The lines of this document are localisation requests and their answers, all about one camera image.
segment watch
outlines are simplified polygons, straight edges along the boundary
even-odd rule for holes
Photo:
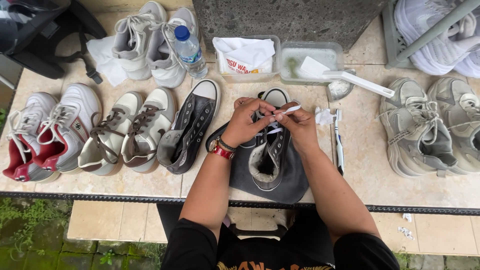
[[[208,152],[212,154],[217,154],[228,160],[232,160],[232,158],[235,156],[235,152],[223,150],[218,144],[218,139],[213,140],[208,147]]]

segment brown shoelace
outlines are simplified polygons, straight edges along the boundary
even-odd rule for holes
[[[119,162],[119,157],[118,157],[117,153],[115,153],[112,149],[110,149],[108,146],[106,146],[100,140],[100,138],[98,137],[99,135],[105,135],[105,132],[110,132],[110,133],[113,133],[113,134],[117,134],[118,136],[125,137],[125,135],[123,135],[122,133],[120,133],[118,131],[115,131],[115,130],[112,130],[109,127],[109,125],[116,126],[117,123],[115,123],[114,120],[120,120],[121,117],[119,116],[119,114],[121,114],[121,113],[125,114],[125,111],[122,110],[122,109],[119,109],[119,108],[112,108],[112,111],[113,111],[113,115],[107,116],[106,120],[102,121],[96,127],[92,128],[92,130],[90,131],[90,136],[93,138],[93,142],[95,143],[95,146],[100,150],[100,155],[102,156],[102,158],[105,159],[105,161],[107,163],[117,164]],[[90,118],[92,123],[93,123],[93,118],[97,114],[100,114],[100,113],[96,112],[96,113],[92,114],[92,117]],[[112,154],[114,157],[116,157],[117,160],[115,162],[110,160],[107,156],[107,152]]]
[[[138,147],[138,143],[135,140],[135,136],[142,134],[144,131],[140,130],[142,127],[147,127],[148,123],[152,121],[149,117],[154,116],[155,113],[159,110],[164,110],[164,109],[159,109],[158,107],[155,107],[153,105],[144,105],[146,107],[146,111],[143,111],[139,113],[135,118],[133,119],[132,126],[130,127],[130,130],[128,131],[127,135],[129,137],[129,147],[128,151],[131,153],[132,156],[146,156],[150,155],[153,153],[156,153],[156,149],[146,151],[145,153],[140,152],[140,148]]]

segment red watch strap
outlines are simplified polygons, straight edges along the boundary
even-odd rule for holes
[[[213,149],[213,151],[211,152],[213,154],[217,154],[219,156],[222,156],[228,160],[231,160],[233,158],[233,154],[234,152],[228,152],[228,151],[225,151],[223,150],[220,146],[215,146],[215,148]]]

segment blue bottle cap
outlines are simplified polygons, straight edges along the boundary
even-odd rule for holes
[[[188,28],[184,25],[179,25],[175,28],[175,37],[179,41],[185,41],[190,37],[190,32],[188,31]]]

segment white brush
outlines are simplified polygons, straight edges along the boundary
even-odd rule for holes
[[[335,138],[336,138],[336,158],[338,171],[343,176],[345,172],[345,165],[343,162],[343,146],[340,140],[340,134],[338,133],[338,121],[342,121],[342,110],[335,110]]]
[[[374,84],[346,71],[330,71],[330,68],[310,56],[305,57],[300,69],[317,79],[342,79],[387,98],[391,98],[395,94],[395,91],[391,89]]]

